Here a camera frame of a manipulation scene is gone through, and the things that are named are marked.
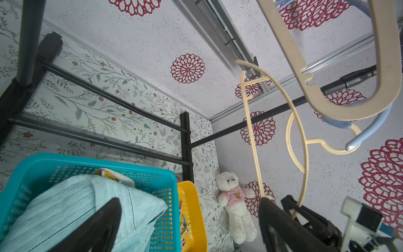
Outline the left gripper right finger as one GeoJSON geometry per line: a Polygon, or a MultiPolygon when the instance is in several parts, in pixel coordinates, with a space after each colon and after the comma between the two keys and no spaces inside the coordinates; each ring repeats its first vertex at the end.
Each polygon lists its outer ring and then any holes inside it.
{"type": "Polygon", "coordinates": [[[291,215],[263,197],[258,207],[262,240],[268,252],[339,252],[340,246],[326,246],[302,225],[307,220],[295,211],[291,215]]]}

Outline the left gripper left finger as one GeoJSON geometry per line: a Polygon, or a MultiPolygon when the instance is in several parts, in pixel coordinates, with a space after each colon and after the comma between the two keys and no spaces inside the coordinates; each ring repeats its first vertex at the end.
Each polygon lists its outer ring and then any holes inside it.
{"type": "Polygon", "coordinates": [[[120,200],[112,198],[50,251],[110,252],[114,247],[121,216],[120,200]]]}

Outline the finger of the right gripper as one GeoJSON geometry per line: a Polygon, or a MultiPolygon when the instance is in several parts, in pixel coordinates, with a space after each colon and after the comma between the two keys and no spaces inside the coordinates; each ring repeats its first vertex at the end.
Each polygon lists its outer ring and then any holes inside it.
{"type": "Polygon", "coordinates": [[[287,195],[281,200],[285,212],[291,215],[291,211],[297,212],[307,220],[302,226],[326,246],[340,246],[342,233],[329,220],[310,210],[305,206],[297,206],[297,201],[291,195],[287,195]]]}

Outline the teal plain towel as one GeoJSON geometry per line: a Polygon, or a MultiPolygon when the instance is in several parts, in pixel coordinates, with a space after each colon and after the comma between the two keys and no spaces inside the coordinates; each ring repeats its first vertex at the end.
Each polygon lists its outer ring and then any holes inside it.
{"type": "Polygon", "coordinates": [[[2,252],[46,252],[112,198],[122,208],[114,252],[143,252],[168,206],[152,194],[97,175],[76,175],[34,198],[1,243],[2,252]]]}

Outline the yellow striped towel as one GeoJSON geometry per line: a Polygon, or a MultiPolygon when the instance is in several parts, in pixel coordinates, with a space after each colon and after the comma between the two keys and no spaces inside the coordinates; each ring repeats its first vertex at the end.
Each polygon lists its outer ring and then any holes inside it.
{"type": "Polygon", "coordinates": [[[96,169],[92,174],[101,177],[106,177],[120,184],[124,184],[125,186],[135,188],[135,182],[131,178],[111,169],[99,168],[96,169]]]}

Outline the pink clothespin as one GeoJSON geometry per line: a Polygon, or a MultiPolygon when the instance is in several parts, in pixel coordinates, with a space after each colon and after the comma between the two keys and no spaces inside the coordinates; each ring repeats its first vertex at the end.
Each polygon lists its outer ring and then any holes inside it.
{"type": "Polygon", "coordinates": [[[186,245],[185,234],[188,232],[189,225],[186,217],[183,215],[183,201],[179,202],[180,226],[181,226],[181,249],[186,245]]]}

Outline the light blue hanger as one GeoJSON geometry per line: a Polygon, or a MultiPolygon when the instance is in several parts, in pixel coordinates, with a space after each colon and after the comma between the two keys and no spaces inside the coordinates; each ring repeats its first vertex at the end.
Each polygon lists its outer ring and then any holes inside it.
{"type": "MultiPolygon", "coordinates": [[[[362,11],[365,15],[370,17],[368,3],[363,2],[363,1],[345,1],[345,2],[355,6],[360,11],[362,11]]],[[[333,83],[330,83],[326,86],[323,86],[321,88],[321,91],[322,91],[323,95],[327,96],[332,93],[331,91],[336,92],[336,91],[340,91],[342,89],[346,89],[349,87],[354,87],[376,75],[377,75],[376,65],[373,65],[369,68],[361,69],[361,70],[352,72],[348,75],[345,75],[345,76],[341,77],[339,80],[337,80],[333,83]]],[[[354,102],[352,104],[342,105],[342,106],[355,107],[355,106],[363,104],[365,101],[366,101],[366,99],[363,99],[363,100],[354,102]]],[[[332,149],[322,139],[305,139],[305,141],[307,144],[313,144],[313,143],[321,144],[322,147],[326,151],[333,153],[333,154],[341,155],[341,154],[351,153],[351,152],[355,151],[361,145],[362,142],[364,142],[366,139],[368,139],[372,134],[374,134],[383,125],[383,123],[386,121],[386,119],[391,111],[392,105],[393,104],[391,104],[384,111],[380,112],[376,116],[374,121],[367,128],[365,128],[360,134],[355,133],[356,136],[345,145],[345,150],[332,149]]],[[[294,116],[295,116],[295,113],[293,112],[289,117],[289,121],[288,121],[288,124],[286,127],[286,133],[285,133],[285,141],[286,141],[287,148],[289,151],[292,151],[290,138],[291,138],[291,126],[292,126],[292,123],[294,120],[293,119],[294,116]]],[[[322,115],[322,118],[326,123],[328,123],[334,127],[340,128],[340,129],[353,130],[353,126],[355,126],[352,124],[352,122],[349,122],[349,121],[337,121],[337,120],[325,117],[323,115],[322,115]]]]}

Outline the cream plastic hanger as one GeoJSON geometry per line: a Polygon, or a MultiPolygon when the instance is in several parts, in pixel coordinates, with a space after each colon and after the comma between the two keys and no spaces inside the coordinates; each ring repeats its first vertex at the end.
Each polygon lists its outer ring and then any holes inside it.
{"type": "Polygon", "coordinates": [[[350,66],[353,71],[356,71],[367,66],[365,56],[374,55],[376,57],[374,61],[377,70],[375,92],[362,105],[347,107],[335,105],[328,101],[318,85],[307,84],[313,76],[306,71],[307,63],[274,2],[258,1],[258,5],[308,103],[321,115],[340,121],[356,121],[376,116],[388,108],[400,93],[402,87],[402,54],[395,10],[398,4],[398,1],[368,1],[375,50],[370,52],[368,46],[361,49],[356,48],[340,59],[336,59],[334,56],[328,58],[326,60],[328,65],[321,68],[321,71],[324,72],[332,67],[350,66]]]}

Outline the white teddy bear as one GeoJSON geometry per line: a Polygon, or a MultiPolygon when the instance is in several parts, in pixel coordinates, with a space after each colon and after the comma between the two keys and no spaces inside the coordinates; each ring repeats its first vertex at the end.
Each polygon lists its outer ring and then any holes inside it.
{"type": "Polygon", "coordinates": [[[216,175],[217,187],[220,190],[218,202],[229,217],[229,230],[236,244],[252,242],[257,238],[257,229],[247,209],[245,200],[253,198],[252,189],[242,188],[238,176],[233,172],[216,175]]]}

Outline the yellow plastic tray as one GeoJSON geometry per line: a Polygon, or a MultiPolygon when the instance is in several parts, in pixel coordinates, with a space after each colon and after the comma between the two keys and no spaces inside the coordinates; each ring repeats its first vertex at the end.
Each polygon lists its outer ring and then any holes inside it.
{"type": "Polygon", "coordinates": [[[188,232],[184,236],[186,245],[181,251],[206,252],[207,234],[197,189],[191,181],[179,182],[177,186],[179,201],[183,201],[183,215],[189,225],[188,232]]]}

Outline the teal plastic basket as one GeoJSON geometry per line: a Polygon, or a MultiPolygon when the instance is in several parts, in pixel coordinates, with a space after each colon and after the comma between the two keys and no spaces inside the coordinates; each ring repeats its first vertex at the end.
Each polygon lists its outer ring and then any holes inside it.
{"type": "Polygon", "coordinates": [[[14,169],[1,193],[1,240],[35,197],[72,176],[91,174],[98,168],[119,172],[132,179],[136,189],[166,202],[168,209],[155,223],[150,250],[179,252],[179,196],[172,171],[54,153],[27,157],[14,169]]]}

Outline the black clothes rack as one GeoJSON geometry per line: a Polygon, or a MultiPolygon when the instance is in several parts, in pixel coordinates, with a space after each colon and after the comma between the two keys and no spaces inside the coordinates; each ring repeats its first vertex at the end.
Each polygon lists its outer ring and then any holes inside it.
{"type": "MultiPolygon", "coordinates": [[[[133,75],[64,38],[58,65],[73,71],[97,87],[118,91],[118,96],[148,112],[178,123],[185,108],[133,75]]],[[[104,97],[48,73],[29,99],[23,116],[125,145],[181,156],[180,133],[147,119],[104,97]]],[[[57,153],[129,164],[147,165],[181,173],[179,164],[161,161],[95,143],[74,140],[27,127],[16,126],[1,149],[1,188],[17,165],[38,153],[57,153]]]]}

